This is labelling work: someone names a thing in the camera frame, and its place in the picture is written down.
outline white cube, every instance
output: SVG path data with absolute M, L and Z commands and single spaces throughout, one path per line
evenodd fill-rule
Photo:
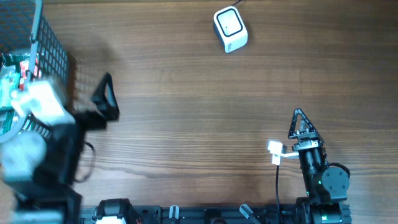
M 226 53 L 243 47 L 248 42 L 248 31 L 234 6 L 214 14 L 213 28 Z

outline wood grain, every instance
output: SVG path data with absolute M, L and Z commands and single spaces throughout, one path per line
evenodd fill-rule
M 84 206 L 275 202 L 270 139 L 287 140 L 301 107 L 330 161 L 351 169 L 354 223 L 398 218 L 398 2 L 246 1 L 247 46 L 226 55 L 212 2 L 46 5 L 90 90 L 111 72 L 120 122 L 90 133 L 98 160 L 77 184 Z M 90 163 L 87 151 L 81 171 Z M 297 161 L 281 169 L 280 199 L 305 195 Z M 0 184 L 0 222 L 12 197 Z

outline basket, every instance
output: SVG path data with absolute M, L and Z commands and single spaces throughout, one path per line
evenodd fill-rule
M 42 0 L 0 0 L 0 52 L 8 53 L 19 49 L 30 49 L 25 83 L 51 76 L 57 77 L 67 87 L 67 53 L 44 17 Z M 22 129 L 42 134 L 43 127 L 32 120 L 29 116 L 20 118 L 8 133 L 0 136 L 0 143 Z

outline wooden table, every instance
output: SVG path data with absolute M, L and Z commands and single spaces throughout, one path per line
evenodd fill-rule
M 76 184 L 85 205 L 275 203 L 268 140 L 287 140 L 302 108 L 330 162 L 351 170 L 354 223 L 398 218 L 398 2 L 251 1 L 238 5 L 248 44 L 225 54 L 213 14 L 229 1 L 54 4 L 45 15 L 94 86 L 114 78 L 120 122 L 90 133 L 98 159 Z M 80 85 L 90 89 L 90 85 Z M 86 171 L 90 152 L 84 153 Z M 285 161 L 279 197 L 305 196 Z M 12 195 L 0 184 L 0 220 Z

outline brown wood surface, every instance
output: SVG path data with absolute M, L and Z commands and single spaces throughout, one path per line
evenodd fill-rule
M 329 161 L 351 169 L 354 223 L 398 219 L 398 2 L 246 1 L 247 46 L 225 54 L 212 28 L 227 2 L 46 5 L 45 15 L 89 90 L 111 72 L 120 122 L 90 133 L 98 159 L 76 184 L 84 206 L 275 202 L 267 141 L 291 146 L 301 107 Z M 81 170 L 90 163 L 83 155 Z M 0 222 L 12 195 L 0 184 Z M 279 197 L 305 196 L 298 161 L 284 161 Z

